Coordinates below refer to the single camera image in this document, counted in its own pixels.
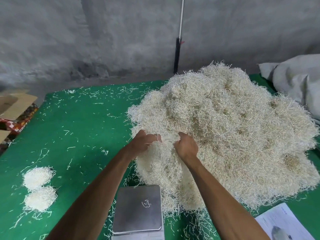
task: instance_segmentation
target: small wood wool bundle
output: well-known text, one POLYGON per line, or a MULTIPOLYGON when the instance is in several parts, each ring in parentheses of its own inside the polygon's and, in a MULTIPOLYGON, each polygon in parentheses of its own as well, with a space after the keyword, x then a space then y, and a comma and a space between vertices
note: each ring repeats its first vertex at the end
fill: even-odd
POLYGON ((173 143, 178 131, 192 135, 198 158, 240 203, 256 210, 279 198, 314 188, 320 180, 305 151, 318 128, 298 103, 273 96, 245 72, 210 64, 198 73, 172 77, 128 109, 134 127, 160 133, 136 160, 146 184, 162 188, 165 213, 205 208, 198 188, 173 143))

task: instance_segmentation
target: digital scale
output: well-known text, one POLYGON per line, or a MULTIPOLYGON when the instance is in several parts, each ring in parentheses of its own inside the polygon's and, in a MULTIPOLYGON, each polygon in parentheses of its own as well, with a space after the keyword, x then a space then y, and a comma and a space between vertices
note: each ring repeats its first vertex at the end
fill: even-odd
POLYGON ((160 186, 119 188, 112 231, 112 240, 164 240, 160 186))

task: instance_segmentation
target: hand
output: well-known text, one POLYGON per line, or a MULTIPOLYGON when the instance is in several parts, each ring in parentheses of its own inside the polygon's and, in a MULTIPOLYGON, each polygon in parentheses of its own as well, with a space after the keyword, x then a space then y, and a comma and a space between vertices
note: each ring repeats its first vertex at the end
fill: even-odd
POLYGON ((150 144, 154 141, 161 141, 161 136, 159 134, 146 134, 143 129, 139 130, 136 136, 126 145, 129 148, 132 159, 138 157, 138 155, 148 149, 150 144))
POLYGON ((198 145, 194 139, 183 132, 179 132, 179 136, 180 140, 174 143, 174 148, 181 160, 187 164, 189 160, 198 159, 198 145))

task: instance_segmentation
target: black pole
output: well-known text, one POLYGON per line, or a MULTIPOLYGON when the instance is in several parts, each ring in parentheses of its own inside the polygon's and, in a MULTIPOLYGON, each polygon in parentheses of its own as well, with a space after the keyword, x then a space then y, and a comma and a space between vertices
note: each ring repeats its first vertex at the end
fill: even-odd
POLYGON ((176 40, 176 53, 175 53, 175 56, 174 56, 174 67, 173 67, 173 73, 174 74, 178 73, 180 46, 181 46, 180 39, 177 38, 177 40, 176 40))

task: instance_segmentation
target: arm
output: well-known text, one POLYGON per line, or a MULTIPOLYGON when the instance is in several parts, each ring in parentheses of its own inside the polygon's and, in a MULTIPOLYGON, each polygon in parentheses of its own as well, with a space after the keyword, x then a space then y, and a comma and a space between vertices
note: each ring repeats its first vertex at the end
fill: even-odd
POLYGON ((221 239, 270 240, 250 213, 202 165, 194 139, 182 132, 179 135, 174 148, 190 170, 221 239))
POLYGON ((80 194, 46 239, 97 239, 129 163, 157 140, 161 141, 159 135, 140 130, 80 194))

